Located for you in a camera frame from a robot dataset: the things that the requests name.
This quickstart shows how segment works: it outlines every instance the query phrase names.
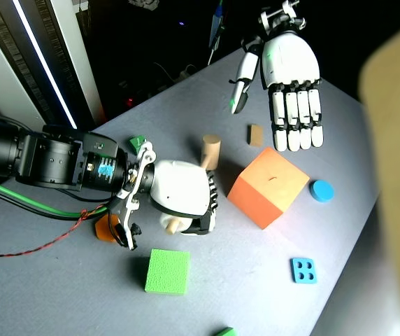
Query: blue block with holes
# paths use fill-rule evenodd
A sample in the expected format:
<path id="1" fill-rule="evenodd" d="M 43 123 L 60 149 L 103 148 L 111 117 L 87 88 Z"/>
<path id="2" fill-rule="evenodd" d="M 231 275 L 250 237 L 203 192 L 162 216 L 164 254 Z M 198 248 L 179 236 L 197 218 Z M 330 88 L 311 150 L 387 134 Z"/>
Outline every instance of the blue block with holes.
<path id="1" fill-rule="evenodd" d="M 292 259 L 293 280 L 297 284 L 316 284 L 317 274 L 312 259 L 293 258 Z"/>

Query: led light strip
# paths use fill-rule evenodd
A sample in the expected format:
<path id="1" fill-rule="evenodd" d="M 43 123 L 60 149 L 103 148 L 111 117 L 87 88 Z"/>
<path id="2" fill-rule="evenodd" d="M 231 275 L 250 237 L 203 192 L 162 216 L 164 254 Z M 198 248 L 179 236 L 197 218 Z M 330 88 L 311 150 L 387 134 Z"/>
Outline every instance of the led light strip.
<path id="1" fill-rule="evenodd" d="M 38 58 L 40 59 L 41 65 L 43 66 L 43 69 L 46 72 L 46 75 L 48 76 L 49 81 L 51 82 L 52 88 L 55 91 L 55 94 L 57 95 L 57 98 L 59 98 L 60 104 L 62 105 L 66 116 L 68 117 L 69 122 L 71 123 L 71 126 L 74 129 L 77 129 L 76 123 L 74 122 L 73 116 L 68 110 L 68 106 L 66 105 L 62 94 L 60 93 L 59 88 L 57 87 L 57 83 L 55 82 L 54 77 L 52 76 L 51 70 L 49 69 L 48 63 L 46 63 L 46 60 L 43 56 L 43 53 L 40 50 L 40 47 L 38 46 L 37 40 L 35 39 L 34 33 L 32 32 L 31 26 L 29 25 L 29 22 L 27 22 L 26 15 L 24 14 L 23 8 L 20 5 L 19 0 L 12 0 L 15 9 L 17 10 L 18 15 L 20 16 L 21 22 L 23 23 L 24 28 L 26 29 L 27 35 L 29 36 L 29 39 L 32 42 L 32 45 L 34 46 L 35 52 L 37 53 Z"/>

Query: blue disc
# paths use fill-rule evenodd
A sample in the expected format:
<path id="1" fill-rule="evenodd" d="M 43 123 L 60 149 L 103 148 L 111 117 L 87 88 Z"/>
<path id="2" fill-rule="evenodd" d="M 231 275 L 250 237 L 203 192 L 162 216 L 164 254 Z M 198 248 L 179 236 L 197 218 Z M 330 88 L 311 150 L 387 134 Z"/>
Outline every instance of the blue disc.
<path id="1" fill-rule="evenodd" d="M 332 185 L 323 180 L 317 180 L 310 185 L 312 197 L 319 202 L 328 202 L 334 198 Z"/>

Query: gray table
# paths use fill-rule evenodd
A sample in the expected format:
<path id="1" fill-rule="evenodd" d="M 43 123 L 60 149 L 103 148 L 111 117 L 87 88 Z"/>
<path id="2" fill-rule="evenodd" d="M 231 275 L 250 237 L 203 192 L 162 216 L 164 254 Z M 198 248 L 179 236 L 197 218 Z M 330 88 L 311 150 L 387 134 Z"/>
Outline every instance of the gray table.
<path id="1" fill-rule="evenodd" d="M 309 335 L 378 196 L 369 131 L 362 106 L 323 82 L 323 147 L 283 155 L 312 179 L 328 180 L 335 199 L 320 204 L 305 188 L 286 213 L 260 230 L 225 197 L 262 150 L 245 142 L 247 125 L 262 125 L 264 145 L 273 145 L 259 79 L 244 112 L 228 113 L 227 81 L 241 56 L 235 52 L 99 128 L 122 145 L 131 135 L 146 134 L 158 158 L 188 162 L 199 159 L 203 134 L 220 134 L 215 231 L 170 237 L 159 226 L 159 212 L 142 202 L 133 219 L 143 235 L 133 252 L 97 240 L 93 223 L 84 222 L 52 248 L 0 258 L 0 335 L 209 336 L 225 326 L 239 335 Z M 82 207 L 54 190 L 14 181 L 6 186 L 60 209 Z M 0 201 L 0 252 L 38 246 L 70 225 Z M 191 253 L 187 295 L 143 291 L 151 248 Z M 317 284 L 292 282 L 293 257 L 314 259 Z"/>

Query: textured green block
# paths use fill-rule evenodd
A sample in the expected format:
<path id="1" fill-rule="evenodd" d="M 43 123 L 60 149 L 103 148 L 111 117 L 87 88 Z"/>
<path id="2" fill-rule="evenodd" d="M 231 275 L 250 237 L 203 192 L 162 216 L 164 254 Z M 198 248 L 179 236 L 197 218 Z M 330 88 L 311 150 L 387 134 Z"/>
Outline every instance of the textured green block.
<path id="1" fill-rule="evenodd" d="M 216 336 L 237 336 L 237 332 L 233 328 L 227 328 L 219 332 Z"/>
<path id="2" fill-rule="evenodd" d="M 181 251 L 153 249 L 145 291 L 151 293 L 186 294 L 190 254 Z"/>
<path id="3" fill-rule="evenodd" d="M 135 136 L 134 138 L 131 138 L 129 140 L 129 143 L 135 150 L 136 155 L 138 155 L 139 148 L 141 147 L 141 145 L 143 144 L 144 141 L 145 141 L 145 136 L 143 136 L 143 135 Z"/>

